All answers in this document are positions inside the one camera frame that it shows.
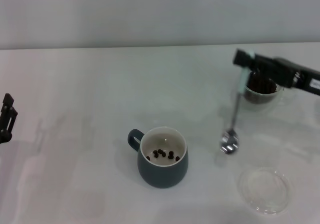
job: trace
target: spoon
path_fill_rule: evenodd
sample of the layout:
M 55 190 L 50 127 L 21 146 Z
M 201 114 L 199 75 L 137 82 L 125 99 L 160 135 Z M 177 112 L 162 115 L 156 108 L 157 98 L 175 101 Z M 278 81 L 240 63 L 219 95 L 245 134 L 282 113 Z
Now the spoon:
M 233 154 L 237 151 L 239 147 L 239 139 L 238 135 L 236 134 L 234 127 L 235 127 L 235 122 L 237 120 L 237 114 L 238 114 L 238 109 L 239 109 L 239 103 L 241 99 L 241 95 L 245 92 L 245 85 L 248 81 L 250 69 L 249 68 L 243 68 L 241 72 L 241 77 L 239 81 L 239 86 L 238 86 L 238 91 L 236 94 L 236 99 L 235 99 L 235 105 L 234 105 L 234 112 L 232 114 L 232 120 L 231 120 L 231 125 L 228 130 L 226 130 L 221 137 L 221 151 L 224 152 L 225 154 Z

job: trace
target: petri dish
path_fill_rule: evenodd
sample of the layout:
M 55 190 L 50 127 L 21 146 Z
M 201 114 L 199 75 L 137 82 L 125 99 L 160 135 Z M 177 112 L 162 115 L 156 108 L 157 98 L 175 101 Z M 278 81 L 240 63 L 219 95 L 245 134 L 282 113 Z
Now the petri dish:
M 292 198 L 288 179 L 273 168 L 244 171 L 238 180 L 239 193 L 250 207 L 263 214 L 279 214 Z

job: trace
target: mug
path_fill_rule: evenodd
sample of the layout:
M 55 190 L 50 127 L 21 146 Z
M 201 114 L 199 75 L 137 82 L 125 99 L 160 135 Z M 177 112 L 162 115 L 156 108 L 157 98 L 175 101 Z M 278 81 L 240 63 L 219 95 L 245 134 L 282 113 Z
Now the mug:
M 189 163 L 187 143 L 177 130 L 157 127 L 143 134 L 133 129 L 128 143 L 138 152 L 138 170 L 148 184 L 168 188 L 185 176 Z

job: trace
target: white tabletop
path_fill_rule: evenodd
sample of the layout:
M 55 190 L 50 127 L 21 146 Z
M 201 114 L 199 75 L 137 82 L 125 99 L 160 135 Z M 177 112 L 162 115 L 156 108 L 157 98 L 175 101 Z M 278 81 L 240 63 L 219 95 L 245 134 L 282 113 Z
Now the white tabletop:
M 239 151 L 219 151 L 236 48 L 320 69 L 319 43 L 0 51 L 0 96 L 18 111 L 0 146 L 0 223 L 319 223 L 318 96 L 284 90 L 264 110 L 242 105 Z M 140 177 L 127 135 L 164 125 L 185 136 L 190 164 L 178 185 L 157 189 Z M 286 212 L 242 201 L 236 180 L 249 166 L 288 177 Z

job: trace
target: white label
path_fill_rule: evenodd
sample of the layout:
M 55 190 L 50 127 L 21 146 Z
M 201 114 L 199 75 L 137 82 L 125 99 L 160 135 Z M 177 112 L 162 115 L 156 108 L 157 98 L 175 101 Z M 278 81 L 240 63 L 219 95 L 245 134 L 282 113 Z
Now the white label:
M 320 90 L 320 81 L 319 80 L 315 80 L 315 79 L 312 79 L 310 81 L 310 84 L 309 84 L 311 87 L 313 88 L 316 88 L 318 90 Z

